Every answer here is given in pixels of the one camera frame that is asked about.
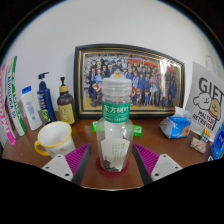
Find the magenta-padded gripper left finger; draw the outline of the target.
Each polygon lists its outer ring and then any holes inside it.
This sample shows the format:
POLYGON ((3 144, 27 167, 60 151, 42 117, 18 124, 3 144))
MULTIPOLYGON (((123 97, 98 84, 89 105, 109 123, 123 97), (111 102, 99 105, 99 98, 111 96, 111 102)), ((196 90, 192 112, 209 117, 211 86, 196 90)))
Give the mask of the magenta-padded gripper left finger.
POLYGON ((91 144, 85 144, 67 155, 59 154, 42 167, 58 177, 81 185, 91 155, 91 144))

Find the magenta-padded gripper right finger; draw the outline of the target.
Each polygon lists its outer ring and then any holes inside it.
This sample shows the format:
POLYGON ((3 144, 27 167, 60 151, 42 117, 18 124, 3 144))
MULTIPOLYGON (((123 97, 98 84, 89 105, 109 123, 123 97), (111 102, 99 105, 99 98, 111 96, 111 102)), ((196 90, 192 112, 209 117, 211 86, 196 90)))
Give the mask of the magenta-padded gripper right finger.
POLYGON ((158 155, 137 143, 132 149, 144 185, 164 178, 182 169, 167 154, 158 155))

